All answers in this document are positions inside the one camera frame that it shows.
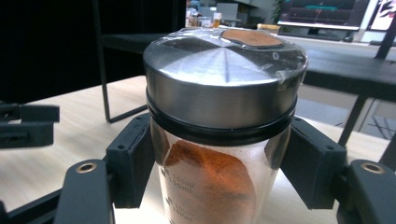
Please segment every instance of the wooden table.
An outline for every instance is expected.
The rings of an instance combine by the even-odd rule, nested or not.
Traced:
[[[119,114],[146,102],[145,77],[133,77],[108,85],[111,111]],[[132,118],[109,124],[105,120],[100,87],[34,102],[59,105],[61,122],[54,124],[53,146],[0,151],[0,200],[8,211],[62,187],[68,167],[87,159],[102,159],[106,147]],[[309,120],[311,124],[337,140],[342,129]],[[347,143],[348,158],[378,161],[389,141],[353,133]],[[335,209],[309,211],[288,179],[278,172],[274,188],[265,206],[262,223],[336,223]],[[140,209],[117,209],[117,223],[168,223],[157,168],[151,173]]]

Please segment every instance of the black metal frame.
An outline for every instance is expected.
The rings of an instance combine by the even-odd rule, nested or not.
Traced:
[[[132,109],[125,113],[122,113],[114,118],[110,116],[110,105],[108,101],[108,92],[107,92],[107,77],[106,77],[106,67],[105,67],[105,54],[104,54],[104,45],[102,40],[102,27],[100,21],[100,8],[98,0],[92,0],[92,9],[93,9],[93,21],[95,26],[95,34],[96,34],[96,45],[98,51],[98,60],[99,60],[99,72],[100,79],[102,85],[102,94],[105,106],[105,117],[106,121],[109,123],[117,122],[121,119],[126,119],[132,115],[135,115],[139,112],[142,112],[147,109],[146,105],[141,105],[138,108]]]

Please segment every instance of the stainless steel lid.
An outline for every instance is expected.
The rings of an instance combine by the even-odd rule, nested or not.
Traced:
[[[183,29],[144,52],[148,106],[205,129],[246,129],[289,118],[307,66],[300,47],[267,33]]]

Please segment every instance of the monitor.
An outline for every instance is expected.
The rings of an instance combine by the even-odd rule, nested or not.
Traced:
[[[358,31],[369,0],[283,0],[278,25]]]
[[[238,4],[235,3],[218,3],[217,12],[221,12],[222,21],[236,21],[238,15]]]
[[[395,16],[396,0],[378,0],[367,26],[368,31],[387,31]]]

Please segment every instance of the jar lid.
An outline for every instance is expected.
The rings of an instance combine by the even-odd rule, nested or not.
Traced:
[[[264,31],[182,29],[144,52],[148,107],[205,129],[248,129],[289,119],[307,58]]]

